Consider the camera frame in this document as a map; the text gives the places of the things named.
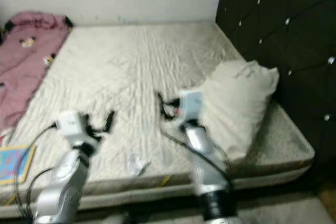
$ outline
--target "pink bedsheet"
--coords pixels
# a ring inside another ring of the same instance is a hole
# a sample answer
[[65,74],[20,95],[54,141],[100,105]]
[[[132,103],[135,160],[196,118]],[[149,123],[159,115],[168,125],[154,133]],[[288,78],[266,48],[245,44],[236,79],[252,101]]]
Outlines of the pink bedsheet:
[[[69,33],[65,16],[24,12],[0,46],[0,136],[23,116],[46,74],[45,58],[56,54]],[[34,43],[23,46],[22,41]]]

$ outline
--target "bed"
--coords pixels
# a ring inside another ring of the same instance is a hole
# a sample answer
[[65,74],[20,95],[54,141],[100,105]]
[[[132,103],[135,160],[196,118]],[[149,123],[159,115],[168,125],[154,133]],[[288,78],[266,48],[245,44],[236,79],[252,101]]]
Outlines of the bed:
[[[185,150],[159,133],[153,89],[172,98],[179,89],[201,84],[221,61],[240,58],[213,23],[76,27],[8,145],[28,144],[61,111],[90,113],[93,125],[102,126],[113,109],[117,121],[92,159],[80,209],[191,195],[191,164]],[[42,136],[21,192],[68,149],[57,132]],[[150,162],[140,177],[127,169],[130,155]],[[248,158],[233,167],[236,189],[294,180],[309,169],[313,157],[310,144],[272,101]],[[37,181],[33,199],[48,178]],[[11,193],[11,186],[0,188],[1,199]],[[16,206],[0,207],[0,216],[18,216]]]

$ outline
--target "pillow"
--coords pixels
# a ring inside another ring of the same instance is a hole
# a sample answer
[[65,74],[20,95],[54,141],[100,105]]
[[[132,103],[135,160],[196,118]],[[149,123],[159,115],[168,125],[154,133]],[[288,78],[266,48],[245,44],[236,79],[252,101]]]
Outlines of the pillow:
[[235,60],[220,63],[198,88],[204,97],[200,123],[230,162],[246,157],[278,80],[277,68]]

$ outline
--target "floor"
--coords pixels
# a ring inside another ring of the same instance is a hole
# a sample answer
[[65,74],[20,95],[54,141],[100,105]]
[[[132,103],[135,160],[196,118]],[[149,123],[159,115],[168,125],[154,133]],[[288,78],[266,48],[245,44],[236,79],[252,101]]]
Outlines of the floor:
[[[318,197],[312,193],[297,193],[240,202],[238,212],[243,224],[333,224]],[[120,216],[114,214],[78,224],[117,224]],[[198,224],[203,223],[197,209],[175,210],[147,216],[141,223]]]

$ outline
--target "colorful book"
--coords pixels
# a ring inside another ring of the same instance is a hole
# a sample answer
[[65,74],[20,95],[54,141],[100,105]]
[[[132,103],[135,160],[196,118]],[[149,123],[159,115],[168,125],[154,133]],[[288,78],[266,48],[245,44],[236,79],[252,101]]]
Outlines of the colorful book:
[[[33,159],[35,146],[33,146],[22,160],[18,180],[23,183],[26,180],[30,164]],[[13,184],[17,162],[28,149],[28,146],[13,146],[0,148],[0,185]]]

